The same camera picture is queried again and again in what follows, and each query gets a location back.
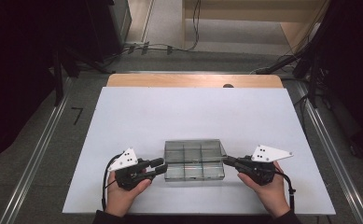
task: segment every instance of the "black sleeve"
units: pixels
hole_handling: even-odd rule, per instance
[[[97,210],[92,224],[124,224],[123,217],[116,217],[108,213]]]
[[[301,224],[300,220],[297,218],[292,210],[289,210],[284,215],[278,217],[271,224]]]

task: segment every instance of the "black cable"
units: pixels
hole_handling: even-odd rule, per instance
[[[329,216],[327,216],[327,220],[328,220],[329,224],[332,224],[332,220],[330,219]]]
[[[295,66],[292,66],[292,65],[286,65],[284,67],[292,67],[292,69],[295,69]],[[280,68],[283,72],[287,73],[286,70],[284,70],[284,67]]]
[[[104,68],[108,67],[111,63],[113,63],[120,55],[123,55],[125,54],[126,52],[128,52],[129,49],[125,49],[124,51],[122,51],[120,54],[116,54],[116,55],[113,55],[111,58],[111,61],[105,65],[103,65]]]
[[[303,102],[300,103],[300,119],[301,119],[301,126],[302,126],[303,133],[305,134],[306,140],[309,143],[309,139],[307,137],[307,132],[306,132],[306,123],[305,123],[305,118],[304,118],[304,111],[306,108],[307,100],[308,100],[308,96],[306,96],[306,98],[303,100]]]
[[[194,50],[199,42],[199,18],[201,15],[201,0],[198,0],[195,5],[195,9],[193,10],[193,29],[195,30],[195,42],[193,43],[193,46],[190,49],[187,49],[187,51]],[[198,16],[197,16],[197,22],[195,23],[195,16],[196,16],[196,9],[198,9]]]
[[[327,4],[327,0],[325,3],[323,3],[323,5],[321,6],[321,8],[319,9],[319,12],[321,10],[323,10],[324,6]],[[312,22],[313,28],[312,30],[315,28],[315,26],[317,25],[317,22],[322,20],[324,18],[324,16],[326,15],[326,13],[323,13],[320,17],[318,17],[319,13],[317,13],[314,17],[314,20]],[[288,54],[289,52],[291,52],[295,47],[299,46],[302,42],[306,41],[306,44],[299,50],[299,51],[304,51],[305,49],[307,49],[307,47],[310,45],[311,40],[310,40],[310,34],[307,34],[306,36],[303,37],[303,39],[296,45],[294,45],[293,47],[291,47],[285,54],[283,54],[282,56],[280,56],[279,58],[277,58],[276,63],[278,63],[280,61],[281,58],[286,57],[286,56],[293,56],[295,57],[295,54],[291,53],[290,55]],[[296,63],[299,63],[300,58],[295,57],[295,61]]]
[[[291,180],[289,179],[289,177],[287,175],[285,175],[279,171],[275,171],[274,173],[282,176],[284,178],[284,180],[288,183],[289,207],[291,208],[292,211],[295,211],[294,193],[296,192],[296,190],[294,190],[292,188]]]
[[[103,194],[102,194],[102,207],[103,207],[103,211],[106,209],[106,201],[105,201],[105,189],[108,188],[109,185],[111,185],[112,183],[114,183],[115,181],[113,181],[110,184],[106,184],[106,180],[107,180],[107,173],[108,173],[108,168],[111,166],[111,164],[114,162],[115,159],[119,158],[119,155],[115,156],[114,158],[112,158],[107,166],[105,167],[105,177],[103,179]]]
[[[307,95],[302,96],[297,102],[294,103],[294,106],[296,106],[297,104],[299,104],[301,101],[303,101],[306,98],[307,98]]]
[[[320,68],[320,73],[317,75],[317,87],[322,90],[328,90],[327,85],[324,83],[327,73],[324,74],[323,69]]]
[[[307,81],[304,78],[295,78],[295,77],[280,77],[280,79],[282,81],[299,81],[299,82],[303,82],[305,84],[309,84],[309,81]]]

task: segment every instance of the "clear plastic container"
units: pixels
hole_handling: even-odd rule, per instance
[[[226,152],[218,139],[166,141],[165,181],[222,180]]]

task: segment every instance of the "person's right hand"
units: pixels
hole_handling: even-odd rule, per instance
[[[277,161],[274,165],[282,173],[280,165]],[[290,208],[286,203],[284,194],[284,179],[280,175],[274,175],[273,181],[265,186],[260,186],[248,175],[239,173],[237,176],[258,195],[265,209],[272,215],[273,218],[280,217],[287,213]]]
[[[145,179],[141,181],[134,189],[126,190],[118,186],[115,172],[109,174],[107,183],[107,206],[105,212],[117,217],[125,216],[131,208],[134,199],[151,185],[151,180]]]

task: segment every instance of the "white tabletop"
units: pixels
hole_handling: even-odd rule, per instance
[[[104,171],[115,155],[133,147],[138,158],[153,160],[163,157],[165,141],[179,139],[219,139],[232,157],[252,155],[257,145],[291,151],[279,163],[297,191],[296,214],[335,214],[285,89],[144,87],[103,88],[63,212],[102,209]],[[165,182],[159,175],[130,213],[266,214],[236,175],[229,166],[223,180]]]

